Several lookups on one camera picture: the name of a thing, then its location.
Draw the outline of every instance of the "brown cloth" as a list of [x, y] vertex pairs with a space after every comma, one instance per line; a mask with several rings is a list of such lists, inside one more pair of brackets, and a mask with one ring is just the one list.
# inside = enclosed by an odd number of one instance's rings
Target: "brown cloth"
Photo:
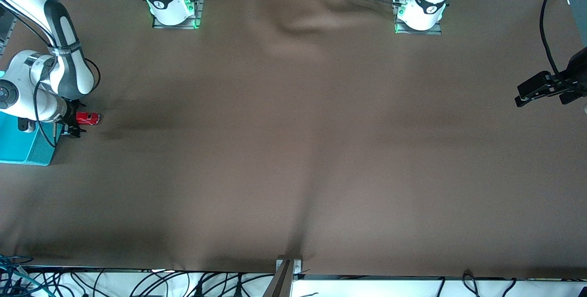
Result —
[[[36, 264], [318, 274], [587, 274], [584, 101], [522, 109], [541, 0], [449, 0], [442, 36], [367, 0], [61, 0], [103, 114], [52, 165], [0, 165], [0, 253]], [[562, 68], [581, 49], [548, 5]], [[18, 25], [1, 59], [46, 51]]]

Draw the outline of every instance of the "red toy car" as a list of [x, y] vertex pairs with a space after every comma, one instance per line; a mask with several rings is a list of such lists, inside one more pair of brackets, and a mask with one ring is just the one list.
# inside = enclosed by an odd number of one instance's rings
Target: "red toy car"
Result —
[[78, 111], [75, 117], [76, 121], [80, 125], [96, 125], [100, 121], [99, 113], [86, 113], [84, 111]]

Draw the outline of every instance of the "mounting plate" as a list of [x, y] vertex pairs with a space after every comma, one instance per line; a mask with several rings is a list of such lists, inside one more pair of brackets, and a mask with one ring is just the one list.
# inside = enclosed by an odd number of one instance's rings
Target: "mounting plate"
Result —
[[[283, 259], [277, 259], [277, 261], [275, 262], [275, 272], [277, 272], [277, 270], [279, 270], [279, 266], [281, 266], [281, 263], [283, 262]], [[300, 274], [302, 272], [302, 260], [301, 259], [294, 259], [293, 260], [293, 274]]]

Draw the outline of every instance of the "teal box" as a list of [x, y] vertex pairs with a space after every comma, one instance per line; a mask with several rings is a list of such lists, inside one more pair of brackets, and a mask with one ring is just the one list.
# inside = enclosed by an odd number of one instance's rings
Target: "teal box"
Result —
[[[18, 130], [17, 123], [17, 117], [0, 113], [0, 163], [49, 165], [55, 149], [44, 139], [38, 124], [35, 124], [35, 131], [25, 133]], [[44, 132], [52, 139], [53, 124], [42, 124]]]

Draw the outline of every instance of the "white surface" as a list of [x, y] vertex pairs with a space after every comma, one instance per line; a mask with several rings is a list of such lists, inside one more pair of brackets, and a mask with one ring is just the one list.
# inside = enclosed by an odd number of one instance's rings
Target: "white surface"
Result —
[[[100, 276], [97, 289], [104, 291], [110, 297], [129, 297], [135, 285], [145, 276], [144, 273], [109, 273]], [[94, 286], [98, 273], [79, 274], [84, 282]], [[189, 285], [187, 275], [181, 275], [168, 281], [169, 291], [166, 285], [161, 284], [150, 296], [183, 297], [197, 284], [201, 274], [189, 274]], [[258, 274], [246, 274], [243, 280], [253, 278]], [[204, 291], [224, 280], [225, 274], [219, 274], [204, 284]], [[138, 295], [151, 283], [159, 278], [151, 276], [140, 286], [134, 295]], [[244, 285], [244, 288], [251, 297], [260, 297], [269, 285], [271, 277], [260, 278]], [[227, 289], [232, 288], [236, 280], [227, 284]], [[72, 280], [69, 274], [64, 274], [61, 284], [69, 286], [75, 293], [75, 297], [81, 297], [80, 289]], [[509, 280], [478, 280], [478, 289], [481, 297], [501, 297], [505, 289], [511, 284]], [[318, 293], [316, 297], [435, 297], [440, 286], [440, 280], [423, 278], [418, 280], [298, 280], [293, 283], [292, 297], [302, 297], [312, 293]], [[587, 282], [561, 282], [529, 280], [518, 281], [507, 297], [577, 297], [581, 289], [587, 286]], [[207, 297], [217, 297], [222, 291], [223, 284], [210, 291]], [[70, 294], [62, 289], [64, 297]], [[86, 292], [92, 297], [91, 289]], [[226, 293], [225, 297], [233, 297], [234, 290]], [[45, 293], [36, 293], [36, 297], [46, 297]], [[443, 297], [472, 297], [472, 293], [464, 288], [461, 280], [447, 280], [444, 285]]]

